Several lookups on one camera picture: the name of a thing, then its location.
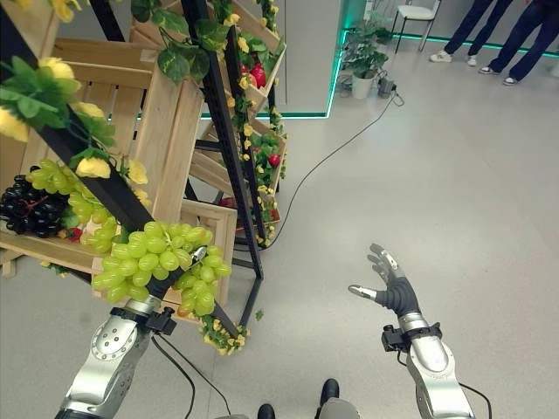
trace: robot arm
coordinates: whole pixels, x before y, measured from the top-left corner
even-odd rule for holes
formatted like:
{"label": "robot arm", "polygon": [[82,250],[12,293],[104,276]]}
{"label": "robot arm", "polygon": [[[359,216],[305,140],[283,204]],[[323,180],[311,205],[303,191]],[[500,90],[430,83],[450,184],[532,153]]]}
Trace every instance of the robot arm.
{"label": "robot arm", "polygon": [[423,419],[474,418],[472,409],[454,373],[455,361],[442,341],[439,324],[429,326],[419,309],[410,282],[397,261],[381,246],[371,245],[373,269],[387,285],[376,291],[359,285],[349,290],[393,310],[399,328],[385,326],[384,349],[407,353],[407,368],[416,383],[416,398]]}
{"label": "robot arm", "polygon": [[[192,254],[192,265],[205,256],[206,248]],[[159,290],[161,295],[166,288]],[[145,301],[130,299],[114,307],[108,320],[100,325],[89,345],[86,362],[76,374],[55,419],[112,419],[132,384],[132,377],[152,333],[171,334],[176,322],[174,312],[165,307],[155,310],[161,300],[148,295]]]}

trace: person's leg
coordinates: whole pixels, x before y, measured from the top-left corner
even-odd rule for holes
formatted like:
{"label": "person's leg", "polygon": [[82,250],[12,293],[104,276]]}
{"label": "person's leg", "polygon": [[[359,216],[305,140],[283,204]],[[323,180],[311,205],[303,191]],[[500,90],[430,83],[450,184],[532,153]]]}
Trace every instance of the person's leg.
{"label": "person's leg", "polygon": [[475,39],[473,40],[470,51],[468,52],[469,56],[478,55],[481,47],[485,42],[487,42],[487,40],[495,30],[495,26],[497,26],[497,23],[499,23],[500,19],[505,14],[505,11],[507,11],[508,6],[512,2],[513,0],[497,0],[497,4],[493,8],[491,15],[489,15],[486,25],[481,29],[480,33],[478,33],[478,36],[475,37]]}
{"label": "person's leg", "polygon": [[557,38],[557,35],[559,35],[559,16],[555,16],[555,19],[553,16],[547,16],[534,44],[524,54],[524,57],[510,69],[509,76],[518,81],[524,79],[548,46]]}
{"label": "person's leg", "polygon": [[514,25],[507,42],[503,45],[497,58],[489,63],[489,68],[494,72],[502,72],[503,68],[507,66],[528,35],[532,33],[542,21],[543,9],[537,4],[531,3]]}
{"label": "person's leg", "polygon": [[474,0],[472,8],[467,12],[458,29],[445,46],[445,52],[453,54],[466,41],[475,25],[489,8],[493,0]]}

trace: dark purple grapes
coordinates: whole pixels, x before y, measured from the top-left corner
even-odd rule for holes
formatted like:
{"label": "dark purple grapes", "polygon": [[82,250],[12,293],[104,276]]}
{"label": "dark purple grapes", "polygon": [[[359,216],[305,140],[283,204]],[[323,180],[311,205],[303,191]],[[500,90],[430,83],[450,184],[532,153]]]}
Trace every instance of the dark purple grapes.
{"label": "dark purple grapes", "polygon": [[36,190],[24,175],[17,175],[0,198],[0,220],[17,234],[31,232],[41,238],[52,237],[62,230],[61,217],[67,205],[67,196]]}

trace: black cable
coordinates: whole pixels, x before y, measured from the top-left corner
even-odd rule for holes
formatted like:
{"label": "black cable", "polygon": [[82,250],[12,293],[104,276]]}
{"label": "black cable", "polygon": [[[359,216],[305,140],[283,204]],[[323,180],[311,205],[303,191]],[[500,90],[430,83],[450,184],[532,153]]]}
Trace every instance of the black cable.
{"label": "black cable", "polygon": [[489,419],[492,419],[493,418],[493,410],[491,409],[491,402],[489,401],[487,396],[484,395],[483,393],[481,393],[479,390],[476,390],[475,388],[467,386],[466,384],[463,384],[461,382],[459,382],[459,385],[462,386],[463,388],[467,388],[468,390],[474,392],[476,395],[479,395],[479,396],[483,397],[483,399],[487,403],[487,417]]}
{"label": "black cable", "polygon": [[[398,361],[401,365],[403,365],[404,367],[407,367],[408,364],[406,364],[405,362],[402,362],[402,361],[400,360],[400,354],[401,354],[401,353],[402,353],[402,351],[398,351],[397,361]],[[479,390],[476,390],[475,388],[470,387],[470,386],[468,386],[468,385],[466,385],[466,384],[464,384],[464,383],[462,383],[462,382],[459,382],[459,385],[460,385],[461,387],[463,387],[463,388],[467,388],[468,390],[474,392],[476,395],[481,396],[481,397],[486,401],[486,403],[487,403],[487,417],[488,417],[488,419],[493,419],[493,409],[491,409],[491,402],[489,401],[489,398],[488,398],[486,395],[484,395],[483,393],[481,393]]]}
{"label": "black cable", "polygon": [[161,336],[161,335],[159,335],[159,337],[160,337],[161,339],[163,339],[163,341],[164,341],[165,343],[167,343],[167,345],[169,345],[170,347],[172,347],[172,348],[175,350],[175,352],[177,352],[178,355],[179,355],[181,358],[183,358],[183,359],[192,367],[192,369],[194,369],[202,378],[204,378],[204,380],[205,380],[208,384],[210,384],[210,386],[211,386],[214,390],[217,391],[217,393],[221,396],[221,398],[224,399],[225,407],[227,408],[227,414],[230,416],[230,415],[231,415],[231,410],[229,409],[229,403],[227,402],[227,399],[225,398],[224,394],[223,394],[221,391],[219,391],[219,389],[218,389],[216,386],[214,386],[214,385],[211,383],[211,381],[208,380],[208,379],[204,376],[204,374],[202,374],[202,373],[200,372],[200,370],[199,370],[192,362],[190,362],[190,361],[188,360],[188,358],[186,358],[186,356],[184,356],[184,355],[181,353],[181,351],[179,351],[171,342],[169,342],[167,339],[165,339],[165,338],[164,338],[163,336]]}
{"label": "black cable", "polygon": [[159,351],[169,360],[171,361],[171,364],[173,364],[175,367],[177,367],[177,369],[183,373],[183,375],[186,377],[186,379],[188,380],[188,382],[190,383],[190,386],[192,387],[192,398],[190,399],[190,407],[189,407],[189,411],[186,412],[186,416],[184,417],[184,419],[188,419],[188,417],[190,416],[190,413],[192,413],[192,409],[194,408],[194,397],[196,396],[196,386],[194,385],[194,382],[192,381],[192,379],[189,377],[188,374],[186,374],[186,371],[183,370],[183,368],[178,364],[178,362],[175,361],[175,359],[169,355],[169,353],[167,351],[165,351],[165,349],[163,349],[159,343],[157,343],[157,340],[155,340],[155,336],[151,337],[151,341],[154,342],[154,345],[157,349],[159,349]]}
{"label": "black cable", "polygon": [[[394,102],[394,99],[398,97],[399,100],[401,100],[399,103],[397,104],[396,102]],[[291,206],[293,205],[293,200],[295,199],[295,197],[297,196],[297,192],[299,192],[299,189],[301,187],[301,185],[303,184],[303,182],[325,161],[327,161],[330,157],[332,157],[333,155],[335,155],[338,151],[340,151],[342,148],[346,147],[347,145],[349,145],[350,143],[352,143],[359,135],[363,134],[365,131],[367,131],[370,127],[372,127],[373,125],[375,125],[384,115],[384,113],[388,110],[388,107],[390,106],[390,104],[394,102],[395,104],[397,104],[397,106],[402,106],[404,104],[404,100],[402,99],[402,97],[395,91],[391,97],[390,100],[388,101],[388,103],[386,104],[386,106],[384,107],[383,111],[381,112],[380,115],[378,115],[374,120],[372,120],[369,124],[367,124],[365,126],[365,128],[363,128],[361,131],[359,131],[357,134],[355,134],[353,137],[351,137],[349,140],[345,141],[343,144],[341,144],[337,149],[335,149],[333,152],[331,152],[329,155],[327,155],[326,157],[324,157],[322,160],[320,160],[318,163],[316,163],[316,165],[311,168],[311,170],[300,180],[299,184],[297,185],[297,188],[295,189],[295,192],[293,193],[293,196],[291,197],[291,201],[289,202],[289,206],[287,207],[287,213],[286,216],[284,217],[283,223],[281,224],[281,227],[279,227],[279,231],[278,234],[276,234],[276,238],[274,238],[273,242],[268,246],[265,247],[264,249],[260,249],[260,251],[267,251],[268,249],[270,249],[280,238],[280,234],[281,231],[283,231],[284,226],[287,223],[287,219],[289,218],[289,212],[291,211]],[[235,251],[249,251],[247,249],[234,249]]]}

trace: red fruit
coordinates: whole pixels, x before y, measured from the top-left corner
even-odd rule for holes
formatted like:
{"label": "red fruit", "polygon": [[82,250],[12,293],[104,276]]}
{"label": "red fruit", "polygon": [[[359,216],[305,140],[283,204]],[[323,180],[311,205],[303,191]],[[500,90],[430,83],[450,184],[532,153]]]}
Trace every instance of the red fruit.
{"label": "red fruit", "polygon": [[281,156],[280,155],[270,155],[270,157],[268,157],[268,161],[270,162],[270,164],[272,165],[273,168],[277,168],[279,166],[279,164],[281,163]]}
{"label": "red fruit", "polygon": [[219,205],[227,208],[234,208],[234,209],[237,208],[237,203],[235,202],[235,198],[223,198],[219,203]]}
{"label": "red fruit", "polygon": [[256,63],[251,70],[251,75],[254,76],[256,79],[256,87],[260,89],[260,87],[266,85],[266,72],[260,63]]}
{"label": "red fruit", "polygon": [[66,237],[70,239],[71,242],[78,242],[81,237],[82,230],[80,229],[68,229],[66,231]]}

